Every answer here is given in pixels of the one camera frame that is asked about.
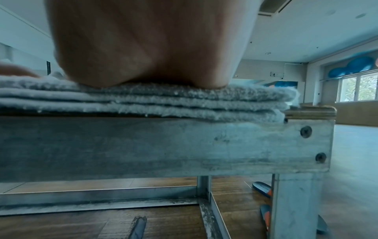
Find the floor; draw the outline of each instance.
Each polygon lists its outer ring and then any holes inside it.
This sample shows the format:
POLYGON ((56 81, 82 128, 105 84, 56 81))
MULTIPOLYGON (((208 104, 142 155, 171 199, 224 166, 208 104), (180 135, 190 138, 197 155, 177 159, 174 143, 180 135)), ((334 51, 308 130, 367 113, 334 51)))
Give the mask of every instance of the floor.
MULTIPOLYGON (((376 238, 378 128, 337 125, 331 171, 325 175, 321 216, 332 236, 376 238)), ((233 239, 265 239, 259 206, 268 200, 250 187, 271 175, 213 179, 213 194, 233 239)), ((195 178, 124 179, 0 184, 0 193, 194 185, 195 178)), ((0 217, 0 238, 121 239, 136 216, 147 216, 144 238, 205 238, 196 206, 0 217)))

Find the metal screw head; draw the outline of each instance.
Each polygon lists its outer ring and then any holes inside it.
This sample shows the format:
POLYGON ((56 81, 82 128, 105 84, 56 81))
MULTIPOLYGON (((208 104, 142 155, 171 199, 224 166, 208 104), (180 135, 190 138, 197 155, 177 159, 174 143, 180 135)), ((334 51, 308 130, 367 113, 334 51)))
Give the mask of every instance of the metal screw head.
POLYGON ((303 127, 302 129, 300 129, 300 135, 305 139, 310 138, 310 136, 312 135, 312 128, 310 126, 303 127))
POLYGON ((327 155, 325 153, 318 153, 315 157, 316 162, 324 163, 327 159, 327 155))

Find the ceiling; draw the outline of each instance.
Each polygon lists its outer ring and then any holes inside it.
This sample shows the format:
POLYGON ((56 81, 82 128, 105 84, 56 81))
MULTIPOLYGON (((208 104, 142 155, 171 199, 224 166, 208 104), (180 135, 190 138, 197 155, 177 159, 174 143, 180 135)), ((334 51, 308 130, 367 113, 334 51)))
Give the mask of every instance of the ceiling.
MULTIPOLYGON (((0 4, 50 34, 43 0, 0 4)), ((377 0, 292 0, 272 17, 258 16, 243 58, 309 62, 377 35, 377 0)))

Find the window frame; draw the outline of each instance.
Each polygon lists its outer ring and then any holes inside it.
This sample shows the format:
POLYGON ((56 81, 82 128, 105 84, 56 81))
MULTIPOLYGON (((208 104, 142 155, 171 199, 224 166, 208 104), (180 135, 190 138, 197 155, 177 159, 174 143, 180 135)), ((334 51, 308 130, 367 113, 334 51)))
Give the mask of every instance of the window frame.
POLYGON ((363 101, 374 101, 374 100, 378 100, 378 72, 367 72, 367 73, 365 73, 365 74, 343 76, 343 77, 339 80, 339 87, 338 87, 338 90, 337 90, 337 91, 338 91, 338 92, 337 92, 337 103, 344 103, 344 102, 363 102, 363 101), (376 86, 376 90, 375 90, 375 99, 373 99, 373 100, 358 100, 359 86, 360 86, 360 82, 361 82, 361 77, 369 76, 369 75, 377 75, 377 86, 376 86), (343 80, 344 80, 344 79, 350 79, 350 78, 356 78, 356 89, 355 89, 355 93, 354 93, 353 101, 340 101, 340 100, 341 100, 342 87, 343 87, 343 80))

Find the ceiling air conditioner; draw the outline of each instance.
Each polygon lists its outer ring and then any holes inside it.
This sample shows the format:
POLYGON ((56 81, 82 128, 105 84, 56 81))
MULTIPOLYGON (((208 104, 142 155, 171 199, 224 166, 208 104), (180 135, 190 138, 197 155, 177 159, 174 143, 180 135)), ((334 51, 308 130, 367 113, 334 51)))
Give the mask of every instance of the ceiling air conditioner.
POLYGON ((280 13, 292 0, 264 0, 260 6, 259 15, 271 17, 280 13))

